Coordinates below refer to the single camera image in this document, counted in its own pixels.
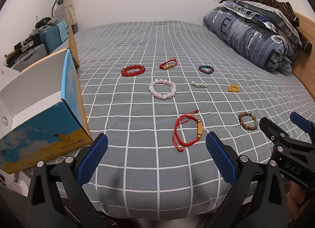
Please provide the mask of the person's right hand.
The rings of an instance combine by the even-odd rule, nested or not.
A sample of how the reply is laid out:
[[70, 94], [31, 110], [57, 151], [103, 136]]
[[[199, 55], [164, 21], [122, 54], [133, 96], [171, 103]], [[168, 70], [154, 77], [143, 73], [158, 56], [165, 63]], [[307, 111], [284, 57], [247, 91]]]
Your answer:
[[288, 223], [291, 223], [299, 218], [301, 213], [307, 207], [309, 201], [303, 203], [305, 200], [305, 192], [293, 181], [290, 182], [290, 191], [287, 193], [286, 197], [288, 205]]

